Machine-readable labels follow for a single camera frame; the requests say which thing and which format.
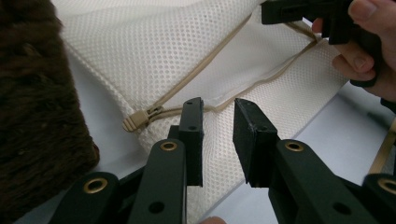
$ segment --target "mesh bag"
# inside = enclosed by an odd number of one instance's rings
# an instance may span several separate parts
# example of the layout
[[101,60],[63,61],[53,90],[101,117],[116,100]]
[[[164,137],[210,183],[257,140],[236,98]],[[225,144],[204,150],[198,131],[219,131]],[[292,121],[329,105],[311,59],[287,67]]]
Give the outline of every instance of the mesh bag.
[[[178,124],[183,102],[203,98],[204,187],[188,188],[189,223],[243,181],[232,141],[233,98],[254,101],[290,138],[346,82],[331,66],[336,50],[309,27],[261,25],[260,1],[53,3],[67,49],[118,102],[124,127],[142,124],[135,133],[145,150]],[[140,122],[139,111],[158,114]]]
[[46,0],[0,1],[0,223],[66,189],[99,160]]

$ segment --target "brown knit fabric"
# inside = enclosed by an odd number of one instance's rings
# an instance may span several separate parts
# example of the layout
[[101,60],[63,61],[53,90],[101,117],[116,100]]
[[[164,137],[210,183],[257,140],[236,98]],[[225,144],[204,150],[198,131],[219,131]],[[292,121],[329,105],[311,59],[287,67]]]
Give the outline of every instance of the brown knit fabric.
[[66,189],[99,160],[49,0],[0,0],[0,223]]

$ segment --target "beige zipper tape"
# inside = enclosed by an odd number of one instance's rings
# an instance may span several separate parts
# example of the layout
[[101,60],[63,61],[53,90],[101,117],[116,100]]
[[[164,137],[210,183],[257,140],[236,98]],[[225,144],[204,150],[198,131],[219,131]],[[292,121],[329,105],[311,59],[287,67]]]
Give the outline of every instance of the beige zipper tape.
[[382,171],[385,163],[387,162],[390,151],[396,140],[396,119],[393,120],[384,141],[379,148],[372,166],[370,167],[369,174],[379,174]]
[[198,65],[192,69],[192,71],[185,76],[180,82],[176,84],[168,93],[161,97],[154,105],[164,105],[170,98],[172,98],[176,93],[183,89],[187,84],[189,84],[198,74],[202,72],[213,59],[221,52],[222,49],[233,39],[233,37],[238,34],[238,32],[245,26],[245,24],[250,19],[249,15],[244,21],[242,21],[232,32],[230,32],[219,44],[218,46],[210,52],[204,59],[202,59]]
[[210,52],[210,54],[202,59],[198,65],[192,69],[192,71],[186,75],[180,82],[176,84],[174,88],[172,88],[168,93],[166,93],[163,97],[161,97],[154,105],[148,110],[140,110],[133,113],[131,116],[126,118],[123,123],[122,127],[127,132],[134,132],[137,129],[143,127],[150,123],[150,119],[154,116],[157,116],[158,111],[163,110],[159,109],[162,108],[170,98],[172,98],[176,93],[178,93],[183,87],[189,84],[198,74],[204,70],[210,62],[220,53],[220,51],[233,39],[233,37],[245,26],[245,24],[250,19],[251,15],[249,15],[246,19],[244,19],[232,32],[230,32],[219,44],[218,46]]
[[[172,98],[175,94],[177,94],[182,88],[184,88],[187,84],[189,84],[199,73],[201,73],[202,70],[204,70],[210,62],[213,61],[213,59],[216,57],[216,55],[219,54],[219,52],[233,39],[233,37],[242,29],[242,27],[248,22],[250,19],[250,16],[248,16],[241,24],[239,24],[219,45],[217,48],[215,48],[206,58],[204,58],[198,66],[196,66],[185,78],[183,78],[177,85],[170,90],[168,93],[166,93],[160,100],[158,100],[156,103],[154,103],[154,106],[152,106],[148,110],[140,110],[135,113],[133,113],[131,116],[126,118],[123,121],[122,127],[125,131],[127,132],[135,132],[136,130],[140,129],[143,126],[149,125],[151,122],[157,119],[165,119],[169,117],[173,117],[176,115],[181,114],[181,106],[178,107],[173,107],[173,108],[163,108],[163,104],[165,104],[170,98]],[[309,49],[314,47],[318,41],[315,38],[315,35],[312,32],[309,32],[308,29],[305,29],[304,27],[301,27],[299,25],[296,25],[294,23],[286,23],[289,28],[293,29],[296,32],[302,33],[304,35],[307,35],[313,39],[311,43],[309,43],[304,49],[302,49],[295,57],[293,57],[292,60],[289,60],[285,66],[282,67],[275,75],[264,79],[260,80],[256,83],[254,83],[252,86],[249,88],[239,92],[235,96],[231,97],[221,105],[217,106],[204,106],[204,111],[215,111],[215,112],[220,112],[223,110],[227,105],[233,102],[233,100],[254,89],[258,85],[261,85],[262,83],[270,82],[281,75],[285,73],[285,71],[305,52],[307,52]]]
[[[229,104],[231,104],[235,98],[245,94],[246,92],[249,92],[251,90],[253,90],[255,87],[263,84],[263,83],[268,83],[271,82],[275,79],[277,79],[278,77],[282,76],[286,70],[300,57],[302,56],[305,52],[307,52],[309,49],[312,49],[315,45],[317,44],[317,41],[314,40],[311,43],[309,43],[304,49],[302,49],[293,59],[289,60],[283,67],[282,69],[280,69],[276,74],[274,74],[271,77],[268,77],[267,79],[263,79],[260,81],[255,82],[252,86],[250,86],[249,88],[239,92],[238,94],[230,97],[227,101],[225,101],[224,103],[217,105],[217,106],[213,106],[213,105],[204,105],[204,112],[208,112],[208,111],[214,111],[214,112],[220,112],[223,109],[225,109]],[[153,116],[151,119],[149,119],[148,123],[151,123],[157,119],[165,119],[165,118],[169,118],[169,117],[173,117],[176,115],[180,115],[181,114],[181,110],[182,107],[178,106],[178,107],[172,107],[172,108],[166,108],[164,109],[160,114]]]

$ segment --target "white table surface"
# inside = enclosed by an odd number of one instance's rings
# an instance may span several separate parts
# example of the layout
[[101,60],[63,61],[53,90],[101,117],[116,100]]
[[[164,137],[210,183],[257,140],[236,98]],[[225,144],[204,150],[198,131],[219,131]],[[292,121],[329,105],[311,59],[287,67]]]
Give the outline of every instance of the white table surface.
[[[114,100],[73,59],[71,69],[81,110],[94,142],[101,148],[101,161],[95,170],[122,178],[142,167],[148,155],[134,135],[120,127],[123,117]],[[361,184],[393,118],[377,97],[346,84],[295,138],[311,146],[336,175]],[[228,224],[277,223],[267,193],[267,189],[241,184],[205,216],[222,217]],[[48,223],[63,196],[64,192],[16,223]]]

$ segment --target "black plastic tab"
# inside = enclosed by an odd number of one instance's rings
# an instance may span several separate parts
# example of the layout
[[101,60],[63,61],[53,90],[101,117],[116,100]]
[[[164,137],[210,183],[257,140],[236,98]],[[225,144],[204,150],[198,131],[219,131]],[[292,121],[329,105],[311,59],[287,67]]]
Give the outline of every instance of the black plastic tab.
[[202,186],[202,145],[204,102],[194,98],[184,103],[178,126],[178,139],[186,148],[187,185]]
[[274,166],[270,153],[278,139],[277,129],[256,104],[235,99],[233,144],[251,187],[268,188]]

